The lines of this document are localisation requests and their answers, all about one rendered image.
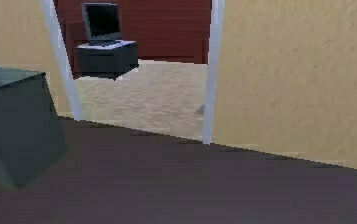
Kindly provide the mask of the white door frame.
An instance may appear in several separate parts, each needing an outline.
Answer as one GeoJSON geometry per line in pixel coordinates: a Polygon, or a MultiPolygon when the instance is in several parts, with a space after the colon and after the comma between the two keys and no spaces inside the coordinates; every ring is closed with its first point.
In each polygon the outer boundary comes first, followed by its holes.
{"type": "MultiPolygon", "coordinates": [[[[58,21],[54,0],[37,0],[40,4],[46,26],[49,31],[50,42],[55,53],[61,79],[66,91],[66,97],[71,111],[66,115],[76,121],[83,119],[83,110],[78,99],[73,82],[71,66],[66,52],[62,31],[58,21]]],[[[220,40],[223,24],[225,0],[211,0],[211,23],[208,53],[208,72],[206,79],[206,97],[204,106],[204,119],[202,129],[202,143],[210,145],[212,140],[212,125],[214,117],[214,104],[216,83],[218,79],[218,59],[220,52],[220,40]]]]}

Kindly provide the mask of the dark green cabinet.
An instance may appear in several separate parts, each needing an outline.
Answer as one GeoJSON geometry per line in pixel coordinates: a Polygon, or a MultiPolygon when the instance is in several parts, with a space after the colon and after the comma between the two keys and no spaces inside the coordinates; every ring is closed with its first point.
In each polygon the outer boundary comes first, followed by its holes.
{"type": "Polygon", "coordinates": [[[0,186],[22,188],[66,153],[46,74],[0,67],[0,186]]]}

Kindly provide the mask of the black television set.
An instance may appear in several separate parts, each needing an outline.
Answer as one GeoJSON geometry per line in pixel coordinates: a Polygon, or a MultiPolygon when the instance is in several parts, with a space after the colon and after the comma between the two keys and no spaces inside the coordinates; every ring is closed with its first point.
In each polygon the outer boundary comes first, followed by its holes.
{"type": "Polygon", "coordinates": [[[84,2],[82,15],[90,43],[114,42],[122,38],[117,4],[84,2]]]}

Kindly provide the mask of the black television stand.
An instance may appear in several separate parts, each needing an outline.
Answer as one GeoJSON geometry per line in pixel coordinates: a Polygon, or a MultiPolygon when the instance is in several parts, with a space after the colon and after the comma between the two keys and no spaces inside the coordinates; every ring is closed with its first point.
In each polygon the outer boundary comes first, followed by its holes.
{"type": "Polygon", "coordinates": [[[120,41],[106,46],[81,44],[76,48],[76,55],[82,77],[115,80],[139,66],[136,41],[120,41]]]}

